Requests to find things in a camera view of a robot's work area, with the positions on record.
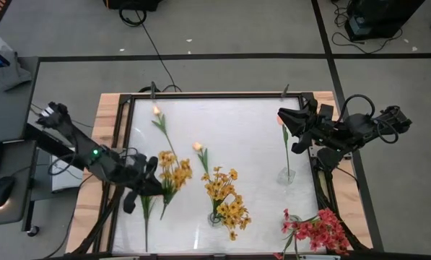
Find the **wooden board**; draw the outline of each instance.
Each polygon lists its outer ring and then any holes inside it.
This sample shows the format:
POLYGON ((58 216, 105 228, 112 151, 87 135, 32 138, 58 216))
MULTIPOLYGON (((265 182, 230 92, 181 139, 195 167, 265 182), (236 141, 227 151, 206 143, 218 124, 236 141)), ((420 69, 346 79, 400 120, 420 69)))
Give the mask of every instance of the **wooden board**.
MULTIPOLYGON (((318 101, 318 107, 321 104, 336 107, 334 95, 331 91, 313 92, 313 94, 315 95, 315 99, 318 101)), ((101 95, 92 133, 92 139, 98 144, 105 144, 109 147, 112 145, 120 95, 120 93, 101 95)), ((122 116, 123 120, 121 121, 122 124, 118 147, 123 143, 123 133, 125 131, 124 126, 126 122, 126 114, 124 113, 122 116)), ((339 113, 335 108, 334 120, 338 117, 339 113)), ((351 161, 342 161, 339 167, 351 174, 354 173, 351 161)), ((85 172, 84 178, 89 175, 90 173, 85 172)), ((334 170, 333 175, 334 190, 341 218, 345 221, 350 230, 352 230, 352 232, 358 237, 361 243, 372 248, 360 193, 354 179, 340 170, 334 170)), ((79 191, 74 219, 72 220, 71 230, 69 231, 66 252, 71 252, 77 248, 96 223, 98 212, 100 210, 101 194, 102 183, 96 178, 89 179, 79 191)), ((106 225, 106 228, 103 229, 103 239, 100 247, 101 251, 106 250, 108 227, 109 223, 106 225)))

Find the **gray floor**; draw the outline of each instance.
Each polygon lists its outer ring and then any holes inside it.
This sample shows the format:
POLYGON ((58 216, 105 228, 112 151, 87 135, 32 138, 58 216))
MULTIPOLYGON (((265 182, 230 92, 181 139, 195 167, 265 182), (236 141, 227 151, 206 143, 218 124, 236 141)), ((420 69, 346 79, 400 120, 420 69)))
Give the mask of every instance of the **gray floor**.
MULTIPOLYGON (((334 6, 319 4, 331 37, 338 30, 334 6)), ((431 52, 430 21, 427 0, 403 28, 404 35, 382 53, 411 53, 413 46, 431 52)), ((309 1, 167 0, 149 16, 147 28, 165 54, 323 53, 309 1)), ((154 54, 142 28, 123 25, 116 12, 94 0, 13 0, 0 36, 22 56, 154 54)), ((363 48, 370 51, 380 43, 371 40, 363 48)), ((331 47, 335 53, 356 53, 352 47, 331 47)), ((334 89, 325 60, 165 63, 184 91, 282 90, 286 84, 290 90, 334 89)), ((400 105, 413 120, 399 143, 370 143, 362 149, 362 160, 385 250, 431 254, 431 59, 337 60, 336 66, 346 97, 369 95, 378 109, 400 105)), ((158 61, 42 63, 34 103, 66 103, 75 119, 93 124, 102 92, 134 92, 151 81, 170 84, 158 61)), ((353 100, 349 110, 367 107, 353 100)), ((55 249, 74 203, 73 196, 37 203, 34 222, 43 231, 35 238, 19 231, 21 223, 0 226, 0 259, 34 259, 55 249)))

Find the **computer mouse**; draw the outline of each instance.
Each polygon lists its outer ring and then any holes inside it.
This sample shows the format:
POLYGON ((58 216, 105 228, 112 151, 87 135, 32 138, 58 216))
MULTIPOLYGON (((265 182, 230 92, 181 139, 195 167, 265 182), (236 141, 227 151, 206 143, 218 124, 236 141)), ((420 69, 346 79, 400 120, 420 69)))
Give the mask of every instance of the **computer mouse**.
POLYGON ((13 176, 0 178, 0 207, 2 207, 10 197, 15 180, 13 176))

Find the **clear vase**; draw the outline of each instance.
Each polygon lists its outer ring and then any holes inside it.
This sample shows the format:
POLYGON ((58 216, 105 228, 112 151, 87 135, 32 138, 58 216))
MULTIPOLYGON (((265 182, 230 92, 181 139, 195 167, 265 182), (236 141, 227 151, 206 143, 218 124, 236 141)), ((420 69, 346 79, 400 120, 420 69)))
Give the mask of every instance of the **clear vase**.
POLYGON ((287 167, 282 168, 277 177, 277 182, 281 185, 288 186, 294 182, 295 170, 289 169, 287 167))
POLYGON ((218 213, 214 214, 211 212, 207 216, 207 221, 209 221, 209 225, 213 228, 218 228, 222 226, 222 216, 218 213))

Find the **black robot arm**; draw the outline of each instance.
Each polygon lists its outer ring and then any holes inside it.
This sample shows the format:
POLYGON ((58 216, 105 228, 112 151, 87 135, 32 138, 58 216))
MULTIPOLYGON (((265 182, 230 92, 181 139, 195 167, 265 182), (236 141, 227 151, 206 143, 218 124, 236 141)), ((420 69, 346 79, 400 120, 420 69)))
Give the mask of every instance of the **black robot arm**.
POLYGON ((37 124, 44 128, 55 129, 75 146, 75 157, 100 180, 117 186, 130 188, 134 194, 142 196, 161 195, 162 185, 154 176, 157 158, 142 154, 133 156, 134 164, 126 165, 121 156, 91 140, 72 122, 67 107, 63 104, 49 103, 39 114, 37 124))
POLYGON ((304 95, 304 98, 307 103, 302 110, 280 108, 278 116, 291 135, 299 138, 299 142, 292 145, 294 153, 304 152, 313 141, 325 147, 318 151, 317 157, 327 170, 333 170, 345 154, 357 151, 376 138, 393 144, 398 141, 399 134, 408 131, 412 123, 396 105, 387 107, 374 118, 374 104, 364 95, 349 97, 342 108, 342 116, 337 121, 332 121, 333 106, 323 104, 318 113, 318 102, 313 95, 304 95), (341 122, 348 101, 355 97, 366 99, 373 111, 369 115, 350 115, 341 122), (388 141, 384 137, 386 135, 394 135, 395 139, 388 141))

